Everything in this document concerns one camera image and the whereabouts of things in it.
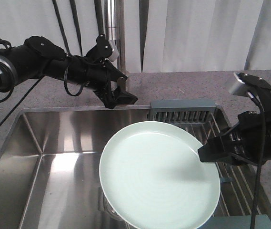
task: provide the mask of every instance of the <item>plate rim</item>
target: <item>plate rim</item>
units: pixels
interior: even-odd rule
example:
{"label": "plate rim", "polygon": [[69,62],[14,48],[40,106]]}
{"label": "plate rim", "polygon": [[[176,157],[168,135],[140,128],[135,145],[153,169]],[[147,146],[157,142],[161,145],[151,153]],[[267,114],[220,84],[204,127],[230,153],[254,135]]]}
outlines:
{"label": "plate rim", "polygon": [[[103,155],[104,155],[103,152],[104,152],[104,150],[106,149],[107,145],[111,142],[111,140],[112,140],[118,133],[124,131],[126,128],[129,128],[130,126],[134,126],[134,125],[142,125],[142,124],[144,124],[144,123],[157,123],[158,125],[167,125],[167,126],[171,126],[171,127],[177,128],[177,130],[179,129],[179,130],[185,132],[186,134],[188,134],[189,136],[193,137],[194,141],[196,141],[198,144],[200,144],[200,146],[203,146],[203,144],[202,144],[196,137],[194,137],[193,135],[191,135],[191,134],[188,133],[187,131],[185,131],[185,130],[183,130],[183,129],[181,129],[181,128],[175,126],[175,125],[172,125],[172,124],[169,124],[169,123],[164,123],[164,122],[159,122],[159,121],[142,121],[142,122],[136,122],[136,123],[130,124],[130,125],[128,125],[128,126],[125,126],[125,127],[122,128],[122,129],[120,129],[119,131],[117,131],[117,132],[116,132],[116,133],[108,140],[108,142],[106,143],[106,145],[105,145],[105,147],[104,147],[104,149],[103,149],[103,151],[102,151],[102,154],[101,154],[101,156],[100,156],[100,162],[99,162],[99,179],[100,179],[100,185],[101,185],[103,194],[105,195],[105,197],[106,197],[108,203],[111,205],[111,207],[113,208],[113,210],[114,210],[114,211],[115,211],[115,212],[116,212],[116,213],[117,213],[124,221],[126,221],[128,224],[130,224],[131,226],[133,226],[134,228],[137,228],[137,229],[142,229],[142,228],[139,228],[139,227],[135,226],[134,224],[130,223],[128,220],[126,220],[126,219],[125,219],[125,218],[124,218],[124,217],[116,210],[116,208],[113,207],[113,205],[110,203],[110,201],[109,201],[109,199],[108,199],[108,196],[107,196],[107,194],[106,194],[105,191],[104,191],[104,185],[103,185],[102,179],[101,179],[101,172],[100,172],[101,169],[100,169],[100,168],[101,168],[102,158],[103,158]],[[196,151],[194,151],[194,152],[195,152],[195,155],[199,158],[198,152],[196,152]],[[217,207],[217,205],[218,205],[218,202],[219,202],[219,199],[220,199],[220,194],[221,194],[221,183],[220,183],[220,178],[219,178],[219,182],[217,182],[217,184],[219,184],[219,185],[217,185],[217,193],[219,193],[219,194],[217,195],[218,198],[217,198],[217,201],[216,201],[215,206],[213,207],[213,211],[212,211],[211,214],[208,216],[208,218],[205,219],[205,220],[204,220],[197,228],[203,226],[203,225],[211,218],[212,214],[214,213],[214,211],[215,211],[215,209],[216,209],[216,207]]]}

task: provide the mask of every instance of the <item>white curtain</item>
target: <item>white curtain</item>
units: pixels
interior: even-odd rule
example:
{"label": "white curtain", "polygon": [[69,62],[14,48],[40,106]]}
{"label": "white curtain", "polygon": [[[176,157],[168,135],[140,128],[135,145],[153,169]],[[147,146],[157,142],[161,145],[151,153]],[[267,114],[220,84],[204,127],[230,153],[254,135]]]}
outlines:
{"label": "white curtain", "polygon": [[271,1],[150,0],[144,63],[144,72],[271,69]]}
{"label": "white curtain", "polygon": [[[68,0],[58,0],[70,52],[79,46]],[[76,0],[82,48],[96,43],[93,0]],[[124,1],[126,68],[141,72],[139,0]],[[64,48],[51,0],[0,0],[0,37],[32,35]],[[271,0],[150,0],[144,72],[271,69]]]}

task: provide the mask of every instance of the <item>ceramic plate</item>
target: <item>ceramic plate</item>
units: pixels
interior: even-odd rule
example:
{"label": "ceramic plate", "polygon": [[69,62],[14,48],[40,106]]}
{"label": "ceramic plate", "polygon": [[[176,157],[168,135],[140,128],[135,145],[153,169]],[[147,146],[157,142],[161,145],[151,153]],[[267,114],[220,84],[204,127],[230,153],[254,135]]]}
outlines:
{"label": "ceramic plate", "polygon": [[213,214],[220,195],[214,163],[199,160],[202,144],[162,122],[140,122],[117,132],[100,159],[104,194],[139,229],[195,229]]}

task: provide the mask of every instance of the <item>metal pole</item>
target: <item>metal pole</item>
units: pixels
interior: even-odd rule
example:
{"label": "metal pole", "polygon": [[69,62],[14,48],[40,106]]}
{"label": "metal pole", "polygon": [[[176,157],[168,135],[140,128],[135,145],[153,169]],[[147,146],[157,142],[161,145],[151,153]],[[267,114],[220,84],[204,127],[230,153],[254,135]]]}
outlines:
{"label": "metal pole", "polygon": [[117,68],[126,73],[123,0],[105,0],[105,29],[107,39],[115,42],[120,53]]}

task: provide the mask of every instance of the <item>gray dish rack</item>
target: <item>gray dish rack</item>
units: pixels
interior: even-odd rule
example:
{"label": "gray dish rack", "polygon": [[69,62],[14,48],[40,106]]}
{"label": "gray dish rack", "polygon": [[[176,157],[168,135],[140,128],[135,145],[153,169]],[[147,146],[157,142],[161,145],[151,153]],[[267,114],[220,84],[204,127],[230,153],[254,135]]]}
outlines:
{"label": "gray dish rack", "polygon": [[[98,165],[107,141],[140,121],[176,125],[203,144],[229,127],[211,100],[164,100],[115,110],[25,109],[0,153],[0,228],[128,229],[105,201]],[[254,170],[217,163],[221,196],[202,229],[249,228]],[[260,192],[256,228],[271,229],[271,204]]]}

